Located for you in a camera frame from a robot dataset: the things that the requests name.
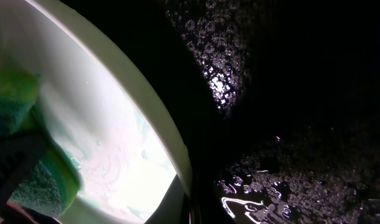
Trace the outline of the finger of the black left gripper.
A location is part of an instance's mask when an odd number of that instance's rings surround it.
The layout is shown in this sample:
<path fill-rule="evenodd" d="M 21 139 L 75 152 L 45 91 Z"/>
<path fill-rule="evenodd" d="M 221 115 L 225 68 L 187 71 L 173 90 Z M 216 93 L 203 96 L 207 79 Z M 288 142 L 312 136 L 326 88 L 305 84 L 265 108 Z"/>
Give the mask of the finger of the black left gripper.
<path fill-rule="evenodd" d="M 39 132 L 0 138 L 0 214 L 19 184 L 45 154 L 46 138 Z"/>

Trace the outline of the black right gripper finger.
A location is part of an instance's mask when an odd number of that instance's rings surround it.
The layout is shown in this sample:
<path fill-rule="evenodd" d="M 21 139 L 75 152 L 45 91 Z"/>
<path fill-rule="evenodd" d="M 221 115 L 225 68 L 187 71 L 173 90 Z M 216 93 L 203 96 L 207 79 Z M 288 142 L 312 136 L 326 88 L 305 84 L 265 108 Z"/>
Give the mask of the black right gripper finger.
<path fill-rule="evenodd" d="M 189 224 L 190 206 L 179 177 L 176 175 L 157 210 L 146 224 Z"/>

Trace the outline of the green scrubbing sponge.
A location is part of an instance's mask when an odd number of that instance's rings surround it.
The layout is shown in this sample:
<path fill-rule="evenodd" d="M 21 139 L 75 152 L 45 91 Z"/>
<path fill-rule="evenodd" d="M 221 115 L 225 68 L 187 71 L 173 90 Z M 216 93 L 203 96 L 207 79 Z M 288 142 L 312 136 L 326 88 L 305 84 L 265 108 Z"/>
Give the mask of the green scrubbing sponge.
<path fill-rule="evenodd" d="M 33 131 L 47 141 L 45 154 L 8 202 L 58 218 L 74 201 L 80 181 L 34 108 L 38 93 L 36 77 L 22 70 L 0 67 L 0 138 Z"/>

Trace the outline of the mint green plate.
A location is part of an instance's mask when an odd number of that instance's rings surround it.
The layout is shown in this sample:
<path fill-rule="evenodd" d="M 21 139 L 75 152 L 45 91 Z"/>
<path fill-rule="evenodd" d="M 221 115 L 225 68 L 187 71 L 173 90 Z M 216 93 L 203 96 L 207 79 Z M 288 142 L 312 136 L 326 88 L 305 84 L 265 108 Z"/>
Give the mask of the mint green plate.
<path fill-rule="evenodd" d="M 80 176 L 61 223 L 146 223 L 192 167 L 149 82 L 91 22 L 60 1 L 0 0 L 0 65 L 40 83 L 37 110 Z"/>

